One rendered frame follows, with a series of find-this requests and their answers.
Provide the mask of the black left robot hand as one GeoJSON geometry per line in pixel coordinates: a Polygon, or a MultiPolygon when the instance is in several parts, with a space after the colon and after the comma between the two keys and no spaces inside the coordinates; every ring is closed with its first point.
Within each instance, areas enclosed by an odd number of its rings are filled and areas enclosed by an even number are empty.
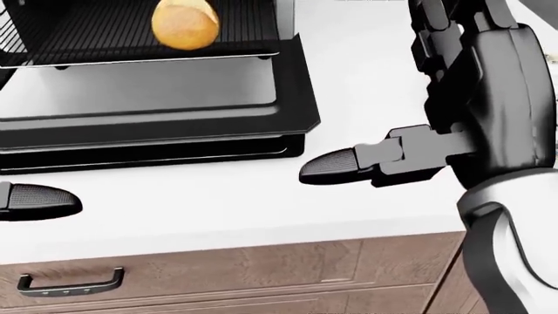
{"type": "Polygon", "coordinates": [[[0,182],[0,222],[36,222],[80,213],[81,200],[66,190],[0,182]]]}

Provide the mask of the black toaster oven door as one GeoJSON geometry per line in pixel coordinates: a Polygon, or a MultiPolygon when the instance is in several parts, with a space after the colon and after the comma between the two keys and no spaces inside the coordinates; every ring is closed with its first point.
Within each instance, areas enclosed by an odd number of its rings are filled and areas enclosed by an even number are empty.
{"type": "Polygon", "coordinates": [[[299,37],[270,59],[25,67],[0,80],[0,174],[291,158],[319,122],[299,37]]]}

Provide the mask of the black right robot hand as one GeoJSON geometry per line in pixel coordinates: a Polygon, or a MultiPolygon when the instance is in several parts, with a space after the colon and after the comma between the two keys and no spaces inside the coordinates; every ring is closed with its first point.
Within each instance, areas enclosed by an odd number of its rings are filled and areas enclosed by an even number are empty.
{"type": "Polygon", "coordinates": [[[319,156],[307,185],[430,180],[451,167],[464,188],[555,164],[555,91],[534,31],[507,0],[407,0],[412,54],[430,78],[425,125],[319,156]]]}

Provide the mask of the golden bread roll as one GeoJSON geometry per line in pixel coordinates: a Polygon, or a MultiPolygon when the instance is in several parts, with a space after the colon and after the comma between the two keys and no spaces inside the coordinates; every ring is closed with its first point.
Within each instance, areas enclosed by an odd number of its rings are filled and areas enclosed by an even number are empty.
{"type": "Polygon", "coordinates": [[[220,20],[206,0],[160,0],[151,26],[161,44],[192,51],[210,46],[217,39],[220,20]]]}

